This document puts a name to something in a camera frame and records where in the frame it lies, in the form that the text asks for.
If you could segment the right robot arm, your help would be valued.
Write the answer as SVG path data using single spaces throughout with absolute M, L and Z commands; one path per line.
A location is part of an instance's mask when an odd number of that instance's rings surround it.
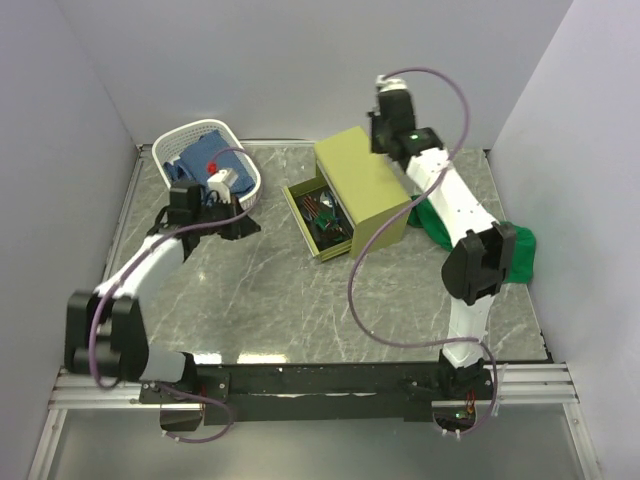
M 483 357 L 470 342 L 486 334 L 490 309 L 511 268 L 515 229 L 490 214 L 463 181 L 435 131 L 416 126 L 412 96 L 402 80 L 379 86 L 377 106 L 369 113 L 371 148 L 398 163 L 435 210 L 449 235 L 452 250 L 441 268 L 451 296 L 447 336 L 457 342 L 442 347 L 450 364 L 437 378 L 439 390 L 457 399 L 469 391 L 469 367 Z

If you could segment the olive green tool chest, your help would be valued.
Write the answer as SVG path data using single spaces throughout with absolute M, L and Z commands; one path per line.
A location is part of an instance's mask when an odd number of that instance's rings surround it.
M 375 232 L 393 215 L 409 205 L 410 198 L 386 159 L 370 151 L 370 139 L 354 127 L 317 142 L 313 147 L 315 173 L 308 180 L 285 187 L 283 193 L 312 256 L 320 261 L 348 254 L 357 257 L 368 242 L 371 251 L 399 242 L 407 214 L 379 237 Z M 302 199 L 310 195 L 319 202 L 323 191 L 336 200 L 331 209 L 347 231 L 348 239 L 333 246 L 320 246 L 304 220 Z

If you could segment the hex key set green holder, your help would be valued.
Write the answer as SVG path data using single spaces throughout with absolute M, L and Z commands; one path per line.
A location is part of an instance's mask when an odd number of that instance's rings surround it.
M 320 246 L 333 246 L 348 239 L 347 231 L 341 226 L 337 215 L 310 195 L 303 197 L 301 213 Z

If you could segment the black handled hammer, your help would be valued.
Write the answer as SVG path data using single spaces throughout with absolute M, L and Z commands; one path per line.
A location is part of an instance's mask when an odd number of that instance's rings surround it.
M 328 190 L 323 191 L 319 196 L 319 202 L 329 209 L 334 209 L 337 205 L 332 193 Z

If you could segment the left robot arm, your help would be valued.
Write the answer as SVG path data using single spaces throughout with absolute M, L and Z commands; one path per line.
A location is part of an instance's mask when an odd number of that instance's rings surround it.
M 175 401 L 199 388 L 190 353 L 149 343 L 144 313 L 164 280 L 190 257 L 201 239 L 239 240 L 260 231 L 223 181 L 209 187 L 178 181 L 140 248 L 111 278 L 92 291 L 76 291 L 66 313 L 64 366 L 90 375 L 99 387 L 116 381 L 163 382 Z

